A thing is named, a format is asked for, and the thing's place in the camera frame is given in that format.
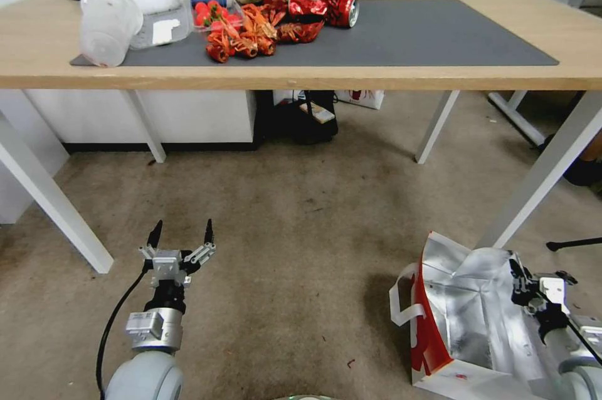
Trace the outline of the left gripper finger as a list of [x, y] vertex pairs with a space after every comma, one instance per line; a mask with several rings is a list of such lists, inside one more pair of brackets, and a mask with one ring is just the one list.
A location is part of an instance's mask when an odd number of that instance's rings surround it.
[[162, 226], [163, 220], [160, 219], [149, 233], [146, 244], [138, 248], [139, 253], [144, 257], [145, 260], [152, 260], [155, 257], [158, 251]]
[[185, 256], [185, 269], [200, 269], [216, 252], [214, 243], [213, 221], [208, 219], [204, 234], [204, 243]]

